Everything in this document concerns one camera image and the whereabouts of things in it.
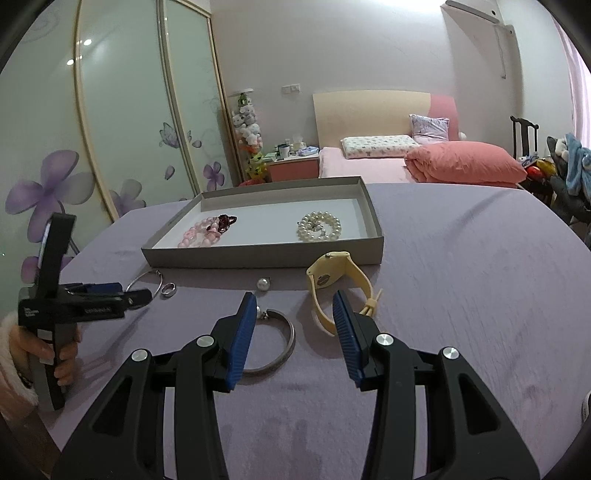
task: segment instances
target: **purple tablecloth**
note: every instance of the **purple tablecloth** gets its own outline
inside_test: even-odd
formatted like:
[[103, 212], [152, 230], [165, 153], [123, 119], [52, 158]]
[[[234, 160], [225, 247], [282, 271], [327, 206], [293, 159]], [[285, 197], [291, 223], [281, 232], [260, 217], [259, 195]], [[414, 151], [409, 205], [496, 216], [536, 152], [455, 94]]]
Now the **purple tablecloth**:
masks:
[[[546, 473], [579, 431], [580, 404], [591, 389], [591, 253], [527, 192], [436, 184], [368, 189], [385, 236], [382, 265], [363, 268], [384, 289], [378, 324], [412, 348], [456, 346]], [[68, 265], [62, 281], [125, 286], [147, 267], [141, 245], [183, 205], [128, 213]], [[314, 324], [304, 270], [163, 272], [178, 285], [176, 296], [157, 298], [124, 320], [85, 326], [81, 378], [61, 414], [44, 416], [58, 446], [131, 352], [180, 349], [234, 314], [244, 292], [265, 276], [271, 289], [257, 294], [259, 305], [287, 314], [297, 345], [271, 378], [216, 396], [230, 478], [359, 479], [375, 394], [355, 389], [338, 340]], [[321, 291], [326, 311], [341, 286]], [[361, 305], [360, 292], [351, 296], [354, 307]], [[247, 366], [262, 365], [282, 347], [278, 331], [258, 326]], [[171, 409], [167, 402], [166, 472], [174, 477]], [[424, 408], [418, 422], [417, 457], [424, 461]]]

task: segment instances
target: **finger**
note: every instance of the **finger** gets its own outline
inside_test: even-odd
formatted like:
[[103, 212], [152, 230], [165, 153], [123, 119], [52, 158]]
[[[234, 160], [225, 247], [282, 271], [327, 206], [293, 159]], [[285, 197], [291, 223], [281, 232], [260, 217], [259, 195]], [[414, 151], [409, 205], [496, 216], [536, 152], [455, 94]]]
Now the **finger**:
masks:
[[39, 358], [51, 360], [54, 357], [53, 349], [48, 344], [24, 328], [18, 329], [15, 340], [20, 348]]
[[74, 383], [74, 375], [73, 374], [62, 377], [57, 381], [57, 384], [60, 387], [63, 387], [65, 385], [72, 385], [73, 383]]
[[60, 350], [60, 360], [69, 360], [70, 358], [76, 358], [78, 355], [78, 344], [68, 343], [65, 347]]
[[53, 372], [54, 377], [63, 378], [74, 373], [74, 359], [60, 363]]

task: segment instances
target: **yellow watch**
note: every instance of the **yellow watch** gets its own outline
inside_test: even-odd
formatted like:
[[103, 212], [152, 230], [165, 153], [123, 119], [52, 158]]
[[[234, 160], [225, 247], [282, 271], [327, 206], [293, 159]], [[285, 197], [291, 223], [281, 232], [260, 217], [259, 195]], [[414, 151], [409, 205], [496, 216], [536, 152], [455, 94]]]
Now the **yellow watch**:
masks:
[[349, 252], [329, 252], [323, 255], [306, 271], [306, 275], [308, 276], [308, 289], [314, 299], [316, 314], [321, 325], [327, 332], [336, 335], [335, 323], [320, 308], [318, 298], [316, 297], [316, 289], [326, 288], [332, 285], [343, 275], [352, 278], [361, 290], [363, 290], [363, 293], [365, 293], [365, 306], [360, 313], [368, 317], [375, 315], [382, 291], [380, 290], [377, 295], [374, 295], [374, 288], [371, 282], [361, 269], [355, 265]]

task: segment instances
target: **silver ring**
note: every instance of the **silver ring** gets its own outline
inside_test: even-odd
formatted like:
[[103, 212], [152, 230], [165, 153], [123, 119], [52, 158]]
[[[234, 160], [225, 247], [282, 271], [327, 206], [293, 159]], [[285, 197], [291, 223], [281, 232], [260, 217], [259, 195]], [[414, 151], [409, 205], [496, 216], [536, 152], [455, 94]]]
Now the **silver ring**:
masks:
[[[160, 285], [158, 285], [158, 288], [156, 288], [156, 291], [154, 293], [152, 293], [152, 300], [154, 300], [156, 298], [156, 295], [158, 295], [158, 292], [162, 288], [162, 284], [164, 283], [164, 275], [162, 275], [162, 272], [160, 270], [156, 270], [155, 268], [153, 268], [152, 270], [148, 270], [147, 272], [144, 272], [144, 273], [138, 275], [137, 277], [135, 277], [131, 281], [131, 283], [129, 285], [127, 285], [125, 292], [126, 293], [129, 292], [131, 287], [133, 287], [137, 282], [139, 282], [140, 278], [147, 275], [148, 273], [155, 273], [156, 275], [158, 275], [160, 277]], [[130, 310], [135, 310], [135, 309], [139, 309], [139, 308], [141, 308], [141, 307], [133, 307], [133, 308], [130, 308]]]
[[160, 290], [160, 294], [165, 298], [169, 299], [170, 297], [174, 296], [177, 292], [177, 286], [174, 283], [167, 283], [162, 290]]
[[290, 337], [289, 340], [287, 341], [287, 345], [285, 346], [285, 350], [283, 350], [283, 353], [278, 356], [275, 360], [273, 360], [270, 364], [266, 364], [264, 367], [260, 367], [260, 368], [253, 368], [253, 369], [244, 369], [243, 374], [246, 377], [260, 377], [262, 375], [267, 375], [270, 374], [271, 372], [274, 372], [275, 370], [277, 370], [280, 366], [282, 366], [285, 362], [287, 362], [287, 359], [289, 357], [291, 357], [291, 354], [294, 351], [294, 348], [296, 347], [296, 329], [294, 328], [293, 323], [291, 323], [285, 315], [283, 315], [281, 312], [278, 312], [276, 310], [267, 310], [266, 314], [263, 315], [262, 319], [268, 319], [268, 318], [272, 318], [275, 320], [282, 320], [283, 322], [285, 322], [286, 324], [289, 325], [290, 328]]

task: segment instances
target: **blue clothing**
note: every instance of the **blue clothing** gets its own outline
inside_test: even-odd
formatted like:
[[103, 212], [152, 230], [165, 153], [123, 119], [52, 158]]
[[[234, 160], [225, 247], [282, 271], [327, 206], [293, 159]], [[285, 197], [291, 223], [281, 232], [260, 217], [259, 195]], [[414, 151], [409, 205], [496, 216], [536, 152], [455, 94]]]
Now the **blue clothing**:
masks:
[[583, 187], [583, 193], [591, 202], [591, 150], [581, 145], [573, 134], [566, 136], [569, 147], [569, 173], [566, 187], [569, 195], [577, 196]]

